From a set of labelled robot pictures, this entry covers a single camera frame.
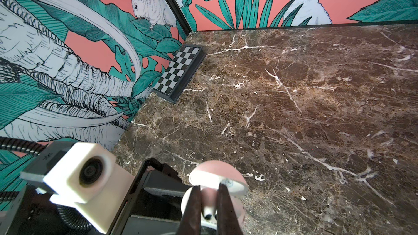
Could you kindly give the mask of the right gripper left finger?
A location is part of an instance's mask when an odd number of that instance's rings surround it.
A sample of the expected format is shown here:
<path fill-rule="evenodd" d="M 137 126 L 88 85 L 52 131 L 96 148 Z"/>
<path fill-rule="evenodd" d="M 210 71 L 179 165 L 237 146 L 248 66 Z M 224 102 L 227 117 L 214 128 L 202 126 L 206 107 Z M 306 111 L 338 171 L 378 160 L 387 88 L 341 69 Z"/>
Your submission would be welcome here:
<path fill-rule="evenodd" d="M 202 196 L 200 186 L 189 188 L 183 196 L 182 219 L 177 235 L 200 235 L 202 216 Z"/>

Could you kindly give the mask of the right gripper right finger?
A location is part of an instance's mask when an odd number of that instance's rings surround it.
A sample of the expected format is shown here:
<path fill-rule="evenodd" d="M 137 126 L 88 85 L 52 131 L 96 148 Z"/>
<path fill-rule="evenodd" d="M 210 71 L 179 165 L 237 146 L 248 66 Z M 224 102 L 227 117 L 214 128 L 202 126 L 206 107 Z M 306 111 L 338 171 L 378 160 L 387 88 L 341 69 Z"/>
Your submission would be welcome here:
<path fill-rule="evenodd" d="M 243 235 L 228 188 L 222 183 L 217 191 L 217 235 Z"/>

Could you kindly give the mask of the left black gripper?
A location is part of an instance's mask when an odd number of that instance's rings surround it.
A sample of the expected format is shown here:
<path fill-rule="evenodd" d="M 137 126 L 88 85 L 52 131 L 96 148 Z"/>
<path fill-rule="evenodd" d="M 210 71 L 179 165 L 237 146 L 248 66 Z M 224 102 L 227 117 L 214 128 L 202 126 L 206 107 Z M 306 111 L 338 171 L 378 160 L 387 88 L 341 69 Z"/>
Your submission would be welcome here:
<path fill-rule="evenodd" d="M 181 201 L 190 187 L 168 164 L 155 158 L 146 159 L 107 233 L 176 234 L 182 218 Z"/>

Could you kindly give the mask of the white earbud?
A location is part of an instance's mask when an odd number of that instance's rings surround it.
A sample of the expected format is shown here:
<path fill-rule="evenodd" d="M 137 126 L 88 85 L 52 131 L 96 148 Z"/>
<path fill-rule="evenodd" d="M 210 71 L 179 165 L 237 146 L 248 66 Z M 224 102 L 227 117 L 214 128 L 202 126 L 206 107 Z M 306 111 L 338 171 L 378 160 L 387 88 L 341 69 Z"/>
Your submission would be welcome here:
<path fill-rule="evenodd" d="M 217 213 L 217 190 L 203 188 L 201 190 L 202 216 L 205 220 L 214 219 Z"/>

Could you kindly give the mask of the white round charging case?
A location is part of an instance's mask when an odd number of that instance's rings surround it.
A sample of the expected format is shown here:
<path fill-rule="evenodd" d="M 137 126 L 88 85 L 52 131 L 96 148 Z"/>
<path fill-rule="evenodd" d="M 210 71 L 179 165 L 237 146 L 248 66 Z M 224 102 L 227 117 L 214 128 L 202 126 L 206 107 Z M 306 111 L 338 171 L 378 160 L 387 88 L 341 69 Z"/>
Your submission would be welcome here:
<path fill-rule="evenodd" d="M 202 227 L 218 235 L 241 235 L 246 210 L 239 200 L 249 193 L 242 174 L 222 161 L 207 161 L 189 174 L 189 188 L 181 202 L 178 235 L 199 235 Z"/>

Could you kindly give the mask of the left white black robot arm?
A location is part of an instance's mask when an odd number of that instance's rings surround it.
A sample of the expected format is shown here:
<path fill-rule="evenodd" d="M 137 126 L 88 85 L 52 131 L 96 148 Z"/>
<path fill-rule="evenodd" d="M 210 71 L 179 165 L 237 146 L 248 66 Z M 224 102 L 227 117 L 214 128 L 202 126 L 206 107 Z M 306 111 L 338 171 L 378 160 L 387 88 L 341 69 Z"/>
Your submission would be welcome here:
<path fill-rule="evenodd" d="M 1 218 L 3 235 L 168 235 L 181 220 L 188 189 L 178 173 L 154 158 L 137 175 L 94 143 L 55 141 L 43 146 L 1 138 L 1 149 L 25 152 L 20 192 L 4 191 L 12 205 Z"/>

